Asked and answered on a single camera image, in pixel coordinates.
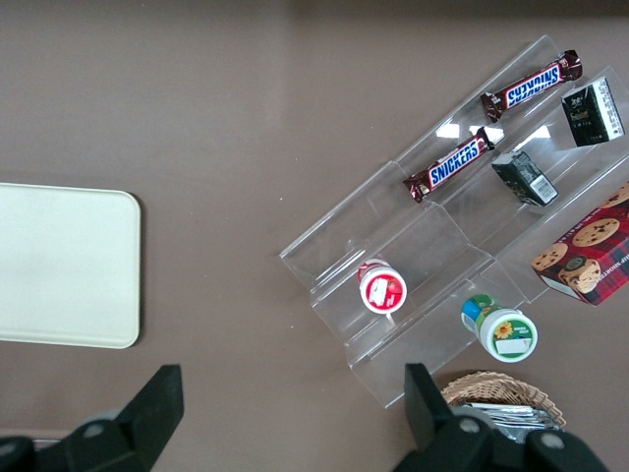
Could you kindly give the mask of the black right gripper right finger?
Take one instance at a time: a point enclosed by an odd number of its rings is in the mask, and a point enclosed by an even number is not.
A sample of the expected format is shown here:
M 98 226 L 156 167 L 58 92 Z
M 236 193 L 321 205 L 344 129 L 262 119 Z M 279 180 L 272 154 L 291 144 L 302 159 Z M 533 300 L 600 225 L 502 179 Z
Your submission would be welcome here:
M 405 366 L 405 414 L 416 449 L 397 471 L 605 471 L 578 437 L 537 430 L 523 443 L 505 437 L 488 421 L 455 414 L 425 365 Z

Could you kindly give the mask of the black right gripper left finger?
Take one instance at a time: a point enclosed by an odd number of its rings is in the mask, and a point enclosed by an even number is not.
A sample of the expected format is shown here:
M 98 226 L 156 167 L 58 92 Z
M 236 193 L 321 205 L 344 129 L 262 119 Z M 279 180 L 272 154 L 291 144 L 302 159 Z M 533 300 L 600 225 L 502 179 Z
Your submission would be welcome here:
M 26 436 L 1 439 L 3 471 L 149 471 L 184 415 L 182 370 L 163 365 L 116 415 L 85 422 L 37 449 Z

